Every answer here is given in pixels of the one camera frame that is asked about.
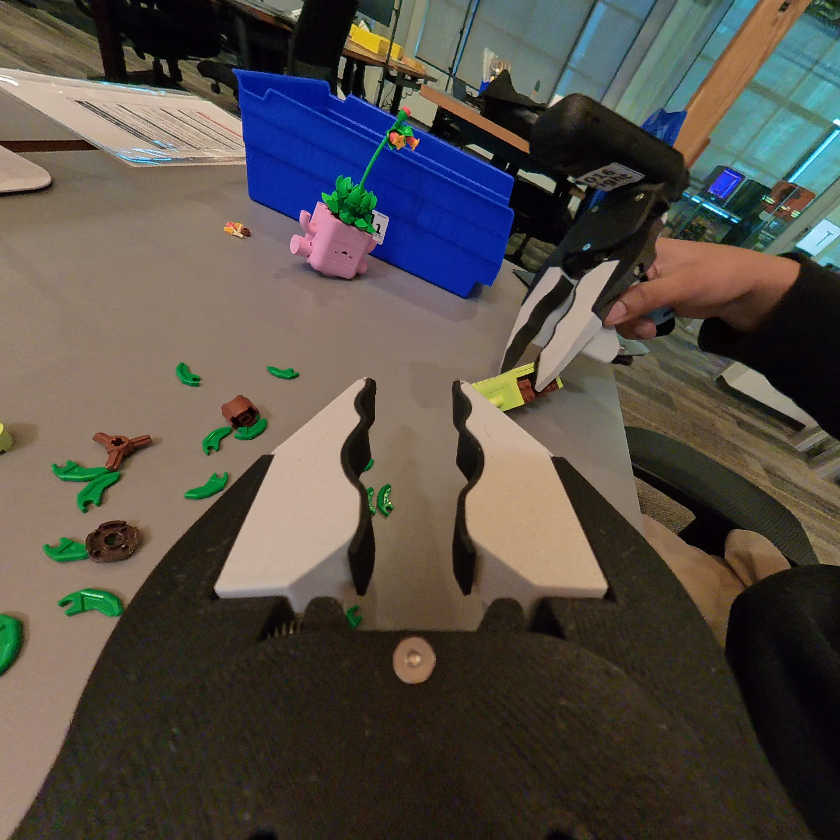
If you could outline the black office chair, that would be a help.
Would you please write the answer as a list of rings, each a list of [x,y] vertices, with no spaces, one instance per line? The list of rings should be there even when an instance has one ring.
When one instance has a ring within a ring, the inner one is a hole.
[[[791,566],[819,564],[798,518],[767,492],[664,434],[640,427],[625,433],[635,477],[694,515],[679,532],[689,545],[721,557],[729,533],[745,530],[769,540]]]

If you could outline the scattered green leaf pieces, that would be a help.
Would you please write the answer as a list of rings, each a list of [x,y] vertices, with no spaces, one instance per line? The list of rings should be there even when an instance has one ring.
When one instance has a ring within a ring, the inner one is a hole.
[[[255,426],[243,427],[239,430],[234,430],[225,422],[225,425],[215,428],[211,433],[204,437],[202,441],[202,450],[205,455],[218,452],[222,441],[232,435],[239,441],[254,440],[266,431],[267,425],[268,423],[266,417],[263,415],[260,415],[260,420],[258,420]],[[271,454],[269,455],[267,466],[270,464]],[[103,460],[101,465],[88,467],[79,464],[75,460],[69,459],[64,464],[52,465],[50,469],[53,475],[59,480],[81,483],[84,485],[84,487],[77,493],[77,508],[81,512],[87,512],[90,507],[98,508],[102,504],[102,498],[108,488],[118,483],[121,479],[121,467],[117,471],[109,471],[105,468],[105,463],[106,459]],[[371,460],[365,467],[362,475],[371,468],[372,464],[373,458],[371,457]],[[367,490],[371,509],[371,498],[373,495],[372,489],[368,487],[365,488]],[[253,501],[246,504],[246,514],[248,514],[252,502]],[[234,527],[233,544],[241,527],[242,525]],[[85,551],[85,543],[75,541],[67,537],[62,537],[55,545],[47,543],[43,547],[43,551],[44,554],[51,558],[55,563],[73,563],[84,560],[91,561]],[[216,594],[214,587],[217,578],[213,582],[213,594]],[[123,600],[120,596],[113,592],[97,589],[95,587],[87,587],[71,592],[60,599],[57,605],[62,610],[65,610],[65,614],[67,616],[97,612],[105,616],[119,617],[124,613],[125,609]]]

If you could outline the brown round holed plate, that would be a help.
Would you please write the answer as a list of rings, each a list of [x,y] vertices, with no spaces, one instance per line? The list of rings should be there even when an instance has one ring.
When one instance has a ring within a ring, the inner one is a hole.
[[[140,530],[124,520],[106,521],[85,539],[88,558],[97,564],[122,562],[131,557],[141,544]]]

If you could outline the pink toy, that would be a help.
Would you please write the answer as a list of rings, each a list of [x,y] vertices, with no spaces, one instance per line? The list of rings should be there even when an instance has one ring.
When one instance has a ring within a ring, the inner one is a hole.
[[[378,244],[373,240],[372,212],[377,207],[376,195],[366,182],[374,164],[384,150],[414,151],[419,139],[409,119],[411,111],[401,107],[367,164],[361,179],[337,177],[331,193],[322,193],[313,213],[299,216],[302,235],[290,240],[290,252],[304,256],[311,268],[326,277],[351,280],[362,276],[368,268],[367,256]]]

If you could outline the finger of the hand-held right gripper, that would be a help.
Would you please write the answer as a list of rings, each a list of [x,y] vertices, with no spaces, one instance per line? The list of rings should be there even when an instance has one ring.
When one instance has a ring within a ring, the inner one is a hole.
[[[544,346],[548,340],[538,336],[546,332],[552,337],[555,325],[568,313],[573,301],[574,283],[562,267],[541,270],[514,322],[501,359],[500,373],[513,370],[529,345]]]
[[[609,281],[618,261],[605,261],[580,279],[565,302],[546,318],[534,339],[541,351],[535,363],[535,389],[541,391],[554,382],[579,353],[606,364],[620,354],[620,341],[614,328],[605,328],[593,311],[597,298]]]

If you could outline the wooden pillar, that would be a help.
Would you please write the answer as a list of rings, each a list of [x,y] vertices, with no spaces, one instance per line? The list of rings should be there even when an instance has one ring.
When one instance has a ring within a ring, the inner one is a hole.
[[[675,142],[687,168],[703,154],[714,129],[810,3],[756,3],[688,102]]]

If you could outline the black bag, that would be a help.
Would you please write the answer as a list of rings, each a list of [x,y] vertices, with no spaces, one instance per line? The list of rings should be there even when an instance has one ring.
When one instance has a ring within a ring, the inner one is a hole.
[[[534,101],[519,93],[513,86],[511,73],[503,67],[480,91],[479,111],[493,122],[526,112],[541,115],[547,109],[544,102]]]

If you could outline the blue plastic bin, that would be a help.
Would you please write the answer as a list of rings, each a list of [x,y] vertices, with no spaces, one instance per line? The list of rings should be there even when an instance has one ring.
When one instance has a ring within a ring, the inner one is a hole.
[[[339,175],[361,180],[396,118],[334,96],[328,82],[235,70],[249,197],[288,217],[311,210]],[[513,179],[425,133],[416,150],[384,148],[365,188],[388,218],[373,256],[461,298],[491,287],[513,221]]]

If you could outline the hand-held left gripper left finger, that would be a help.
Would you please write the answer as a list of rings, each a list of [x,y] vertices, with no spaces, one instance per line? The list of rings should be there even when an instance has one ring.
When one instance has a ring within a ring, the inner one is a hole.
[[[368,493],[376,383],[354,382],[271,454],[215,593],[283,596],[295,613],[312,599],[364,596],[375,565]]]

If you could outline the white printed sheet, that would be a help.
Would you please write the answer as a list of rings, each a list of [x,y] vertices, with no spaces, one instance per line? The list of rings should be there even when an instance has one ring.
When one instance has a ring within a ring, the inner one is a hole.
[[[241,119],[190,92],[1,69],[1,90],[127,165],[243,165]]]

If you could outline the wooden office desk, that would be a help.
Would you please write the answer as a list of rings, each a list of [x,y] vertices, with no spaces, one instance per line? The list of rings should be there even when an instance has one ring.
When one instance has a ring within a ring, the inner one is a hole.
[[[522,153],[525,153],[525,155],[529,154],[530,149],[528,141],[514,132],[503,128],[498,123],[492,122],[481,116],[477,110],[471,108],[464,102],[457,100],[449,96],[447,93],[435,89],[434,87],[430,87],[428,84],[424,84],[420,87],[419,94],[422,98],[432,102],[438,109],[442,109],[453,117],[475,126],[476,128],[484,131],[484,133],[488,133],[493,136],[495,139],[519,150]]]

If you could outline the pale rounded board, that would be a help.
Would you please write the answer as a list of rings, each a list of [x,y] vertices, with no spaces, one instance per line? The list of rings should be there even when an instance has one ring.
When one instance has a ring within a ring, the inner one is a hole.
[[[35,193],[51,186],[51,175],[41,166],[1,146],[1,196]]]

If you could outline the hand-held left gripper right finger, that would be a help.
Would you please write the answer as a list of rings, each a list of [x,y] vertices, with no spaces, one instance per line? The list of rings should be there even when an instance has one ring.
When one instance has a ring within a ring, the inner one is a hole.
[[[608,583],[550,451],[465,381],[458,433],[453,570],[464,595],[535,611],[551,597],[601,600]]]

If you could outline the person's right hand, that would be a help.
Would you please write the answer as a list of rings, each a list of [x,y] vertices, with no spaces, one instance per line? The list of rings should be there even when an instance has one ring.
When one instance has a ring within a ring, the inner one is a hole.
[[[650,316],[671,309],[688,319],[719,319],[740,332],[756,330],[793,287],[800,265],[792,259],[727,245],[658,238],[647,280],[613,304],[605,326],[649,340]]]

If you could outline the person's dark clothing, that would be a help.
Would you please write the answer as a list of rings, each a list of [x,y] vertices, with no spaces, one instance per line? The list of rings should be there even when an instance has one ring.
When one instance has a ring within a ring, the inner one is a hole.
[[[809,831],[838,839],[838,567],[784,570],[741,592],[726,656],[761,747]]]

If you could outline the black chair back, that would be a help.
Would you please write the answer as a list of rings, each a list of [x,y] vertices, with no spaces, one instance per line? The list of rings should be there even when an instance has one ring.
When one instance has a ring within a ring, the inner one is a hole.
[[[286,75],[327,81],[337,95],[339,65],[359,1],[305,1],[289,42]]]

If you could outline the brown three-pronged piece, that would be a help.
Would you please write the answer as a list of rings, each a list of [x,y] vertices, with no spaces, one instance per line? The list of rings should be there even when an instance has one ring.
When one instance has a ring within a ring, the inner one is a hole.
[[[107,453],[105,468],[109,471],[119,470],[127,457],[153,444],[153,438],[149,435],[129,437],[99,432],[92,436],[92,440],[105,448]]]

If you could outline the large lime brick assembly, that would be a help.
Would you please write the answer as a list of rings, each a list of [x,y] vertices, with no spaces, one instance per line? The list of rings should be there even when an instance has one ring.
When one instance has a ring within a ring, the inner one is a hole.
[[[535,382],[536,364],[531,362],[504,374],[473,383],[472,387],[502,412],[532,403],[563,388],[559,377],[555,377],[541,390],[536,388]]]

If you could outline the yellow box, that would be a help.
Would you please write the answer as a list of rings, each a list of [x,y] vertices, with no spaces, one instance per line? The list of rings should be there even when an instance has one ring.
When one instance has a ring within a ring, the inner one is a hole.
[[[384,36],[375,34],[370,30],[353,24],[350,29],[350,41],[369,52],[376,54],[380,58],[386,57],[386,50],[389,46],[390,40]],[[402,60],[404,48],[397,44],[391,43],[390,57],[393,60]]]

